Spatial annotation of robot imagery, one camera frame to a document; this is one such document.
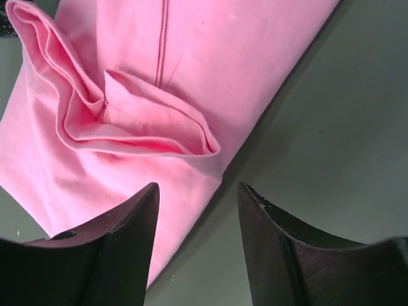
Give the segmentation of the pink t shirt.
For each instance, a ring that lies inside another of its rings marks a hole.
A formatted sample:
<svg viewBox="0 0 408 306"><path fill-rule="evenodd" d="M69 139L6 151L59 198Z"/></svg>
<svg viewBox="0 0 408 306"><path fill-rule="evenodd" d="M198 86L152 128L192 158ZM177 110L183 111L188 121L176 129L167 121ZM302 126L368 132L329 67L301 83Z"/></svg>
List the pink t shirt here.
<svg viewBox="0 0 408 306"><path fill-rule="evenodd" d="M1 186L54 236L151 182L154 282L336 1L28 1Z"/></svg>

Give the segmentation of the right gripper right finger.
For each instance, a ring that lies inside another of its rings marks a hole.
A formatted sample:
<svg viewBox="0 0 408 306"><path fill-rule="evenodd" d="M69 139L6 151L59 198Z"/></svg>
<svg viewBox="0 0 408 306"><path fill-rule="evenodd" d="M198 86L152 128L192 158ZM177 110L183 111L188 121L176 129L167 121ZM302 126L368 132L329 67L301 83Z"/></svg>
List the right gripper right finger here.
<svg viewBox="0 0 408 306"><path fill-rule="evenodd" d="M315 228L238 185L254 305L406 305L407 239L362 244Z"/></svg>

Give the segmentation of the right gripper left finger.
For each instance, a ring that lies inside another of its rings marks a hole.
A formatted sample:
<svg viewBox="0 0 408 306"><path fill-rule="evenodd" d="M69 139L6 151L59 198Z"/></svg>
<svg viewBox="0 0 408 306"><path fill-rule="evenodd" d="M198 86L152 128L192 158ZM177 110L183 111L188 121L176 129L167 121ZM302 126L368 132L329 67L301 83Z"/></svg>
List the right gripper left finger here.
<svg viewBox="0 0 408 306"><path fill-rule="evenodd" d="M25 305L143 305L158 212L159 186L149 183L90 221L25 243Z"/></svg>

